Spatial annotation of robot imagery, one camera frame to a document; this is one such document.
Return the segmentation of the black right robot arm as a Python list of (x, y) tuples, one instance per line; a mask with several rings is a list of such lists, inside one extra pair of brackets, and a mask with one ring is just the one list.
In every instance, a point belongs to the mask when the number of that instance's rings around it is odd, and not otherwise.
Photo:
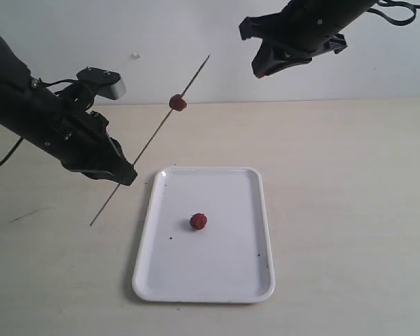
[(325, 53), (340, 53), (347, 42), (340, 31), (375, 1), (290, 1), (281, 11), (246, 17), (239, 25), (242, 40), (259, 38), (260, 48), (251, 67), (256, 78), (310, 63)]

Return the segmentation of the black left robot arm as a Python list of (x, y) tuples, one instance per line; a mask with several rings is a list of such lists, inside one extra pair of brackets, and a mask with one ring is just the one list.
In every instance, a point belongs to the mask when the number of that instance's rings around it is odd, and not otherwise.
[(108, 120), (91, 109), (96, 96), (117, 100), (124, 95), (120, 74), (87, 67), (64, 84), (51, 92), (51, 84), (33, 77), (0, 37), (0, 125), (70, 172), (131, 185), (137, 172), (107, 132)]

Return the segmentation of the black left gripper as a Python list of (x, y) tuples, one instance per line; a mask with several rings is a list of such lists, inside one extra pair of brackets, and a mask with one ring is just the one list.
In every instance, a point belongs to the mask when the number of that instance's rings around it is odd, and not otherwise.
[(108, 135), (104, 116), (75, 107), (46, 88), (30, 91), (25, 106), (24, 139), (62, 165), (90, 179), (130, 186), (137, 177), (121, 148)]

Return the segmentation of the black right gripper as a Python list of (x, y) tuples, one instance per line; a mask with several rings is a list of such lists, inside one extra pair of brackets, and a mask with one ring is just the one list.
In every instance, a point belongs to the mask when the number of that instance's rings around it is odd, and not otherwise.
[(347, 41), (340, 31), (346, 25), (346, 1), (290, 1), (278, 13), (245, 17), (238, 28), (242, 40), (262, 39), (251, 63), (258, 78), (342, 52)]

